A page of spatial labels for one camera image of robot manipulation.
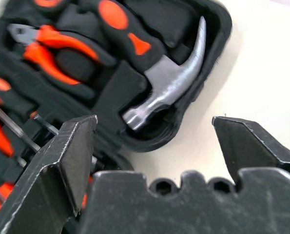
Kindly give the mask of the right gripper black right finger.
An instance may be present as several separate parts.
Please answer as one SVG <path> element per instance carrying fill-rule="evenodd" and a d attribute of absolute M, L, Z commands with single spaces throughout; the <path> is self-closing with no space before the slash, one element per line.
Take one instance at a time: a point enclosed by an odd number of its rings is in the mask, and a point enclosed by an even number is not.
<path fill-rule="evenodd" d="M 240 169 L 252 167 L 280 168 L 290 173 L 290 150 L 259 123 L 216 116 L 212 125 L 232 179 Z"/>

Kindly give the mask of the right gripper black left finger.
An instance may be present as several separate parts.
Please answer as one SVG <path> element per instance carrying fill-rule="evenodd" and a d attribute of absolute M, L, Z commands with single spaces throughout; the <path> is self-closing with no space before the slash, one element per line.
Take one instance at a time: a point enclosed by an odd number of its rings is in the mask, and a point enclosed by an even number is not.
<path fill-rule="evenodd" d="M 0 209 L 0 234 L 59 234 L 81 210 L 97 116 L 65 122 L 28 165 Z"/>

